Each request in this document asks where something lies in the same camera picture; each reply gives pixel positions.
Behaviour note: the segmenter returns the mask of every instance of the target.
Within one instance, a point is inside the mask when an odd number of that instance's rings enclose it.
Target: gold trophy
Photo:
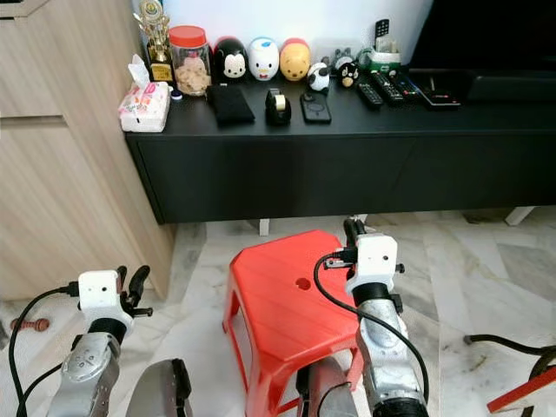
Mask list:
[[[141,15],[133,14],[139,22],[139,28],[147,36],[147,51],[149,52],[150,72],[153,81],[172,83],[172,58],[168,40],[168,23],[170,19],[164,15],[162,5],[158,0],[142,0],[139,4]]]

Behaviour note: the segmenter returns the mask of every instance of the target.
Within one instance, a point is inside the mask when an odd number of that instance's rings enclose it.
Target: black television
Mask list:
[[[556,2],[434,0],[410,66],[556,70]]]

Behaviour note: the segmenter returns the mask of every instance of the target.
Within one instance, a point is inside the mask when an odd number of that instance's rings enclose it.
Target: white furniture leg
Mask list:
[[[268,236],[270,219],[259,219],[259,236]]]
[[[526,206],[526,207],[516,207],[512,210],[512,213],[507,215],[506,223],[508,226],[517,226],[521,223],[523,219],[525,219],[529,213],[533,211],[533,209],[537,206]]]

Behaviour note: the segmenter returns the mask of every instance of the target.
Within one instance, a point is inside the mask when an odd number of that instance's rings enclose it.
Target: black pouch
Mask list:
[[[211,85],[207,88],[207,100],[215,110],[218,124],[253,122],[255,119],[237,86]]]

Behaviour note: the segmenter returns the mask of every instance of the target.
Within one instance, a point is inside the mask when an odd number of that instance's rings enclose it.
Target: tiled floor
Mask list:
[[[247,246],[313,228],[343,240],[342,220],[273,220],[268,238],[259,237],[248,222],[182,225],[169,298],[143,297],[142,304],[155,308],[155,314],[137,319],[135,332],[122,346],[110,415],[125,415],[135,381],[149,363],[182,357],[193,384],[195,417],[242,416],[245,394],[221,328],[230,260]],[[535,357],[489,343],[465,346],[462,337],[492,333],[532,345],[556,342],[556,208],[535,209],[517,228],[503,222],[468,224],[458,212],[370,215],[367,223],[400,245],[399,260],[407,272],[395,284],[406,306],[410,338],[427,362],[430,415],[487,415],[486,403],[525,382]],[[49,317],[51,328],[20,334],[17,358],[25,386],[58,363],[74,335],[83,331],[75,304],[61,297],[46,301],[34,316]],[[0,302],[5,327],[22,305]],[[36,389],[28,401],[30,416],[46,414],[58,383],[52,376]],[[360,414],[369,415],[362,389],[355,395]],[[0,354],[0,414],[13,415],[15,409],[5,348]],[[538,407],[534,415],[556,415],[556,406]]]

